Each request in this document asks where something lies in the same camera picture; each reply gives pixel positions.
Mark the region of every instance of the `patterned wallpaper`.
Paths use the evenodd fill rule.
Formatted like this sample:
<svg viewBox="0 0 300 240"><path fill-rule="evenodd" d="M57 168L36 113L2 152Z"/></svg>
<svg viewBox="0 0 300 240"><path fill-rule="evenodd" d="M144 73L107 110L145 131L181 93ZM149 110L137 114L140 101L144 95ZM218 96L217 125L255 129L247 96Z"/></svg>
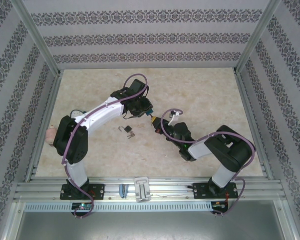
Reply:
<svg viewBox="0 0 300 240"><path fill-rule="evenodd" d="M8 0L0 0L0 233L24 180L54 76Z"/></svg>
<svg viewBox="0 0 300 240"><path fill-rule="evenodd" d="M300 232L300 0L280 3L241 77Z"/></svg>
<svg viewBox="0 0 300 240"><path fill-rule="evenodd" d="M235 66L268 1L25 4L62 69L165 68Z"/></svg>

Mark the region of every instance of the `marble floor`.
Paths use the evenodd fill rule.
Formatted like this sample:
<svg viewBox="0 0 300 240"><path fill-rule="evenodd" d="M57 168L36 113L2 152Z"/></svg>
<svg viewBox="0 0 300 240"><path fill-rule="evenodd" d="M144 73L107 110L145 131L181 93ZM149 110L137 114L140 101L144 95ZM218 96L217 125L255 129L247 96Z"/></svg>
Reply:
<svg viewBox="0 0 300 240"><path fill-rule="evenodd" d="M179 122L187 124L194 139L221 125L228 125L252 141L231 68L65 70L50 124L57 127L60 119L70 115L73 109L89 111L103 103L137 72L148 78L150 91L147 97L154 106L154 116L160 117L169 108L179 108L184 111ZM220 163L213 155L195 162L184 161L176 146L154 132L150 121L146 115L130 120L118 117L95 131L89 138L88 154L84 159L87 175L209 177L216 171ZM135 133L131 139L127 138L126 132L118 130L119 126L127 125ZM263 175L257 156L241 175ZM44 143L36 176L66 176L61 156L47 143Z"/></svg>

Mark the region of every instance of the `cable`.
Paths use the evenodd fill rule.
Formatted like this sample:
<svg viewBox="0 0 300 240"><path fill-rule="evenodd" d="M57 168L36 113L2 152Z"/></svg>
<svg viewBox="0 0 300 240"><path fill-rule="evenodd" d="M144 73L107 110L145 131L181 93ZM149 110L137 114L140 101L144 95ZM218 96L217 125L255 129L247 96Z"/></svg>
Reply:
<svg viewBox="0 0 300 240"><path fill-rule="evenodd" d="M123 119L128 120L128 119L133 119L133 118L140 117L140 116L138 115L138 116L130 116L130 117L128 117L128 118L125 118L127 114L128 114L128 112L125 113L125 115L123 116Z"/></svg>
<svg viewBox="0 0 300 240"><path fill-rule="evenodd" d="M64 154L63 154L63 157L62 157L62 162L61 162L61 164L64 165L64 170L65 170L66 175L68 176L68 180L69 180L70 183L71 183L73 186L75 186L81 193L83 193L84 195L86 195L87 197L89 197L89 199L91 200L91 208L90 208L90 211L88 211L85 215L80 216L80 217L79 217L80 219L81 219L81 218L85 218L85 217L87 217L88 215L91 214L91 212L92 212L92 210L93 210L93 208L94 208L94 200L93 200L93 197L91 197L90 194L88 194L87 192L83 191L83 190L82 190L82 189L81 189L81 188L80 188L80 187L79 187L79 186L71 179L71 176L70 176L70 174L69 174L69 172L68 172L67 165L66 165L66 155L67 155L67 153L68 153L68 151L69 151L69 148L70 148L72 139L73 139L73 137L74 137L74 135L75 135L77 129L79 128L79 126L80 126L84 121L86 121L92 114L94 114L94 113L96 113L97 111L99 111L99 110L101 110L101 109L103 109L103 108L105 108L105 107L108 107L108 106L110 106L110 105L112 105L112 104L116 104L117 102L119 103L119 102L121 102L121 101L125 101L125 100L129 100L129 99L135 98L136 96L139 96L140 94L142 94L142 93L147 89L147 87L148 87L148 79L146 78L145 75L143 75L143 74L141 74L141 73L138 73L138 74L135 73L135 74L131 75L130 77L128 77L127 80L124 82L124 86L123 86L123 87L125 87L126 84L127 84L127 82L128 82L132 77L134 77L134 76L142 76L142 77L144 78L144 80L145 80L145 86L144 86L144 88L143 88L140 92L136 93L135 95L128 96L128 97L126 97L126 98L123 98L123 99L119 99L119 100L110 102L109 104L106 104L106 105L102 105L102 106L98 107L97 109L93 110L92 112L90 112L89 114L87 114L87 115L85 116L85 118L82 118L81 121L78 122L78 124L75 126L75 128L73 129L73 131L72 131L72 133L71 133L71 135L70 135L70 138L69 138L69 140L68 140L68 143L67 143L67 145L66 145L66 148L65 148L65 151L64 151ZM76 211L77 211L77 209L74 211L74 217L75 217L75 218L78 217L78 216L76 215Z"/></svg>
<svg viewBox="0 0 300 240"><path fill-rule="evenodd" d="M184 140L179 140L179 139L176 139L176 138L173 138L173 137L171 137L170 135L168 135L168 133L165 131L165 129L164 129L164 127L163 127L163 117L165 116L165 114L166 113L168 113L168 112L170 112L170 111L178 111L179 112L179 115L182 115L183 114L183 111L182 110L180 110L180 109L177 109L177 108L171 108L171 109L168 109L168 110L166 110L163 114L162 114L162 116L161 116L161 121L160 121L160 123L161 123L161 129L162 129L162 131L163 131L163 133L165 134L165 136L167 136L168 138L170 138L171 140L173 140L173 141L178 141L178 142L182 142L182 143L186 143L186 144L193 144L193 143L197 143L197 142L200 142L200 141L203 141L203 140L205 140L205 139L207 139L207 138L209 138L209 137L213 137L213 136L215 136L215 135L231 135L231 136L234 136L234 137L238 137L238 138L240 138L240 139L242 139L243 141L245 141L247 144L248 144L248 146L251 148L251 151L252 151L252 155L251 155L251 158L250 158L250 160L245 164L245 165L243 165L243 167L241 167L241 169L236 173L236 174L234 174L234 176L232 177L232 180L242 180L243 181L243 187L242 187L242 190L241 190L241 192L240 192L240 194L239 194L239 196L236 198L236 200L235 200L235 202L232 204L232 206L230 207L230 209L228 209L225 213L222 213L221 211L218 211L218 210L214 210L215 212L218 212L219 214L221 214L222 216L223 215L225 215L225 214L227 214L228 212L230 212L230 210L231 209L233 209L233 207L236 205L236 203L237 203L237 201L240 199L240 197L241 197L241 195L242 195L242 193L243 193L243 191L244 191L244 188L245 188L245 180L243 179L243 178L241 178L241 177L238 177L238 178L236 178L236 176L240 173L240 171L242 171L242 169L244 169L244 168L246 168L248 165L250 165L251 164L251 162L253 161L253 159L254 159L254 156L255 156L255 150L254 150L254 147L253 147L253 145L251 144L251 142L250 141L248 141L245 137L243 137L243 136L241 136L241 135L239 135L239 134L236 134L236 133L232 133L232 132L225 132L225 131L216 131L216 132L214 132L214 133L210 133L210 134L208 134L208 135L206 135L206 136L204 136L204 137L202 137L202 138L199 138L198 140L195 140L195 141L184 141Z"/></svg>
<svg viewBox="0 0 300 240"><path fill-rule="evenodd" d="M232 209L234 208L234 206L238 203L239 199L241 198L242 193L243 193L243 191L245 189L245 184L246 183L245 183L244 178L238 177L238 178L235 178L233 180L241 180L243 182L242 190L241 190L240 194L238 195L238 197L236 198L235 202L231 205L231 207L226 212L221 212L221 211L218 211L218 210L215 210L215 209L213 210L214 212L217 212L221 216L224 216L224 215L228 214L230 211L232 211Z"/></svg>
<svg viewBox="0 0 300 240"><path fill-rule="evenodd" d="M148 96L148 93L149 93L149 88L146 89L146 95L144 97Z"/></svg>

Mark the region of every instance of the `blue clip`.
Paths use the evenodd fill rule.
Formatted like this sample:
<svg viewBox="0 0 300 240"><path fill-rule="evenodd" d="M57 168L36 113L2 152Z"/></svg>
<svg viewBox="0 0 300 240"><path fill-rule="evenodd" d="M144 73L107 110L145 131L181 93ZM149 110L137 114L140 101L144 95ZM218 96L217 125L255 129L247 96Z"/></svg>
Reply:
<svg viewBox="0 0 300 240"><path fill-rule="evenodd" d="M120 197L122 197L123 199L128 195L128 188L128 184L120 184L119 186Z"/></svg>
<svg viewBox="0 0 300 240"><path fill-rule="evenodd" d="M149 115L152 114L152 113L153 113L153 110L150 109L150 110L148 110L145 114L146 114L147 116L149 116Z"/></svg>

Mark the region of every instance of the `key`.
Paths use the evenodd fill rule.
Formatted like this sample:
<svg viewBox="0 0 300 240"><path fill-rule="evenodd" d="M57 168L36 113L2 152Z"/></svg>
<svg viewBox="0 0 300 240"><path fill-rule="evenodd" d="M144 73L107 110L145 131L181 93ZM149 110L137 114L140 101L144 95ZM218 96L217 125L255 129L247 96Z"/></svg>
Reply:
<svg viewBox="0 0 300 240"><path fill-rule="evenodd" d="M130 131L130 135L127 136L127 137L130 139L130 138L132 138L132 137L134 137L134 136L135 136L134 132Z"/></svg>

